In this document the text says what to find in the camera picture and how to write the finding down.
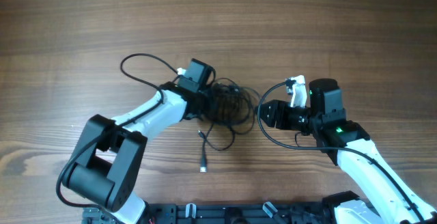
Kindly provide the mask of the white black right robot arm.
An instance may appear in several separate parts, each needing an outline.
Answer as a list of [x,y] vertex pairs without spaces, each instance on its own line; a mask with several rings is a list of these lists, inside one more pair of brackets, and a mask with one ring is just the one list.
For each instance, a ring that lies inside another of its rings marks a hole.
[[327,154],[368,198],[364,202],[352,191],[324,198],[324,223],[436,222],[436,209],[391,169],[364,128],[347,120],[336,80],[305,83],[303,76],[296,76],[282,85],[291,100],[266,102],[263,95],[257,108],[259,127],[313,136],[316,145],[312,149]]

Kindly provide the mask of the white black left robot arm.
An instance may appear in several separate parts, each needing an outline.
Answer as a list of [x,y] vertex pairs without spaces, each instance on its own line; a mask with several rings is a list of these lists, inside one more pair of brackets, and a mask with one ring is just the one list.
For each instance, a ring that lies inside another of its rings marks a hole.
[[176,74],[174,81],[156,86],[155,95],[136,109],[87,121],[57,179],[56,194],[65,205],[86,207],[68,201],[61,194],[63,186],[117,223],[154,223],[148,203],[133,191],[146,145],[167,127],[199,117],[216,77],[212,66],[197,59]]

